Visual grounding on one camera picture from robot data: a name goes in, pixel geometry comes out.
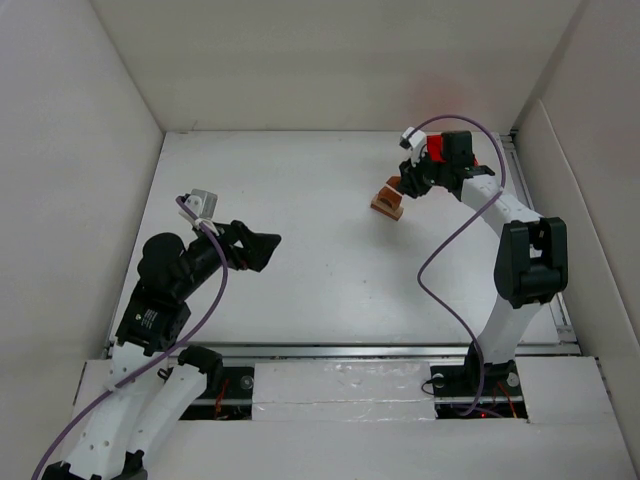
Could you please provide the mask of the small red-brown wood block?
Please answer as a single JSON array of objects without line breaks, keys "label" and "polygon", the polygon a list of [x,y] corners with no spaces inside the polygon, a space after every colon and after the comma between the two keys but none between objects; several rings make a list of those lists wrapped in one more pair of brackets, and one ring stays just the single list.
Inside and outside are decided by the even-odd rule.
[{"label": "small red-brown wood block", "polygon": [[400,181],[401,181],[401,177],[400,177],[400,176],[392,176],[392,177],[390,177],[390,178],[386,181],[386,184],[387,184],[390,188],[392,188],[392,189],[394,189],[394,190],[397,190],[397,189],[398,189],[398,186],[399,186],[399,184],[400,184]]}]

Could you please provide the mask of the orange arch wood block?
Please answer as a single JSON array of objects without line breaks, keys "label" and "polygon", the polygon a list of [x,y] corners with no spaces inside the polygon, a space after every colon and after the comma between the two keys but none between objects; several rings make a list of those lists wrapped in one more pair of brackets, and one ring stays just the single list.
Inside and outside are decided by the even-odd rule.
[{"label": "orange arch wood block", "polygon": [[397,208],[398,206],[401,206],[401,201],[402,201],[402,196],[395,191],[394,189],[390,188],[388,185],[383,186],[379,192],[377,193],[374,202],[376,203],[381,203],[380,200],[381,199],[387,199],[389,202],[391,202],[391,204],[393,205],[394,208]]}]

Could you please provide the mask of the reddish long wood block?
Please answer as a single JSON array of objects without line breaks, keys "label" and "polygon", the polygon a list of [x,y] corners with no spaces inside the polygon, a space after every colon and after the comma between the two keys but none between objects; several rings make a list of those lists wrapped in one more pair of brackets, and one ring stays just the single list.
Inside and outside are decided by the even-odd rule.
[{"label": "reddish long wood block", "polygon": [[404,208],[402,206],[392,208],[384,203],[373,202],[370,204],[370,207],[376,212],[381,213],[394,221],[399,221],[404,213]]}]

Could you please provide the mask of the red plastic bin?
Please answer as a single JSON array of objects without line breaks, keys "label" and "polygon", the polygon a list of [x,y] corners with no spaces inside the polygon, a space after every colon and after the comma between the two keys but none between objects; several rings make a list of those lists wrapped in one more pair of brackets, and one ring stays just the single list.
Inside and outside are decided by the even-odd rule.
[{"label": "red plastic bin", "polygon": [[469,131],[447,131],[427,137],[427,151],[434,162],[458,167],[477,166]]}]

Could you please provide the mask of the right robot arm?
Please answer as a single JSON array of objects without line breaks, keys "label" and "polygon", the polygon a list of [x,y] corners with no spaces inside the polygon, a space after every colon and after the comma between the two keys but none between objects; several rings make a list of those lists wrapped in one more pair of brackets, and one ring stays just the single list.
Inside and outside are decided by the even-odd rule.
[{"label": "right robot arm", "polygon": [[399,144],[408,153],[399,166],[401,194],[417,199],[442,187],[473,209],[499,239],[496,302],[454,376],[472,389],[486,388],[513,372],[517,345],[531,320],[567,287],[567,225],[507,193],[495,172],[478,164],[468,131],[426,135],[408,128]]}]

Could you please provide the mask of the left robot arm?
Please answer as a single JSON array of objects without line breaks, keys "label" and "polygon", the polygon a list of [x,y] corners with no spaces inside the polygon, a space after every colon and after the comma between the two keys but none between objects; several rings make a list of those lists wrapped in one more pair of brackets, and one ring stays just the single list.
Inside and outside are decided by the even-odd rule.
[{"label": "left robot arm", "polygon": [[35,479],[145,479],[155,453],[188,406],[219,385],[221,354],[189,345],[184,333],[188,298],[214,273],[262,271],[281,242],[244,223],[193,224],[184,244],[173,233],[149,238],[111,357],[103,392],[63,429],[59,444],[81,420],[87,423],[72,451],[52,463],[43,457]]}]

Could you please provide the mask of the aluminium front rail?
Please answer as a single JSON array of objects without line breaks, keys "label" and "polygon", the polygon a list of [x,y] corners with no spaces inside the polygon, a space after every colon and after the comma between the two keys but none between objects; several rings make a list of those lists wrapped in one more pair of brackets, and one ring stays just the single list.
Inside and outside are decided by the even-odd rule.
[{"label": "aluminium front rail", "polygon": [[467,345],[457,344],[286,344],[196,342],[229,358],[435,358],[464,357]]}]

